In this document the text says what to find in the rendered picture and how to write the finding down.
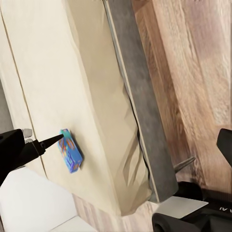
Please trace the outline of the board game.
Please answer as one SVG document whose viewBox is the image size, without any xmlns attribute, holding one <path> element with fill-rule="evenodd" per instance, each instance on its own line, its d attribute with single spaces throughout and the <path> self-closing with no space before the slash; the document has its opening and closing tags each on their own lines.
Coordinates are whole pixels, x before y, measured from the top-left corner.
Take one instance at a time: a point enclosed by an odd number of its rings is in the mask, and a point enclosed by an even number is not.
<svg viewBox="0 0 232 232">
<path fill-rule="evenodd" d="M 78 170 L 82 162 L 82 157 L 68 129 L 60 130 L 59 133 L 63 134 L 64 137 L 57 142 L 58 148 L 67 164 L 70 173 L 74 173 Z"/>
</svg>

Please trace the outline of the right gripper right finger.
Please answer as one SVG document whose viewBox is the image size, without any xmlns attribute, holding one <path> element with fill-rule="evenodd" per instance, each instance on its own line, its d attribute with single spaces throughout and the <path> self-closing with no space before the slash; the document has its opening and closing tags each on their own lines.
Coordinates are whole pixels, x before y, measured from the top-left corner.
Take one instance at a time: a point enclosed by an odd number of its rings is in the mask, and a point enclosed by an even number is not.
<svg viewBox="0 0 232 232">
<path fill-rule="evenodd" d="M 216 146 L 232 167 L 232 130 L 222 128 L 218 135 Z"/>
</svg>

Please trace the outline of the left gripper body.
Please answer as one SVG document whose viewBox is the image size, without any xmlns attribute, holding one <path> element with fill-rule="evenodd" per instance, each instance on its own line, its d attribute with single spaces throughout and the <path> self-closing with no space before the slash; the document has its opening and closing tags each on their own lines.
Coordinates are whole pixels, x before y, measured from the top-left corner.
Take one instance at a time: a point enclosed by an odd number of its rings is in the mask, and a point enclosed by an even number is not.
<svg viewBox="0 0 232 232">
<path fill-rule="evenodd" d="M 17 162 L 19 166 L 23 166 L 43 154 L 44 151 L 38 140 L 35 140 L 30 143 L 25 143 L 25 148 L 23 149 L 22 153 L 17 159 Z"/>
</svg>

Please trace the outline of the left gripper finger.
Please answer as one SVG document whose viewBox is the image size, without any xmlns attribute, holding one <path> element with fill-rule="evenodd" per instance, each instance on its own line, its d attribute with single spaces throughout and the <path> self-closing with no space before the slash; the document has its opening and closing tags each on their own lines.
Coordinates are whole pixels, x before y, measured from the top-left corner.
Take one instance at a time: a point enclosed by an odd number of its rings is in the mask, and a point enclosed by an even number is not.
<svg viewBox="0 0 232 232">
<path fill-rule="evenodd" d="M 53 138 L 49 138 L 47 140 L 41 141 L 40 145 L 41 145 L 43 151 L 46 152 L 47 148 L 49 148 L 50 146 L 52 146 L 53 144 L 55 144 L 57 141 L 59 141 L 63 137 L 64 137 L 64 135 L 60 134 L 59 136 L 55 136 Z"/>
</svg>

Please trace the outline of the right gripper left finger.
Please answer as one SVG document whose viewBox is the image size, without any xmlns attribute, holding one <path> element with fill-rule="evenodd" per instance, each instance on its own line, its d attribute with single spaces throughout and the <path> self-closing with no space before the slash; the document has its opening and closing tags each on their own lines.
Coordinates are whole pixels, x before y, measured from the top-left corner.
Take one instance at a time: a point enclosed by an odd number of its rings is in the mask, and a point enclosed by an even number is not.
<svg viewBox="0 0 232 232">
<path fill-rule="evenodd" d="M 22 129 L 0 134 L 0 186 L 25 148 Z"/>
</svg>

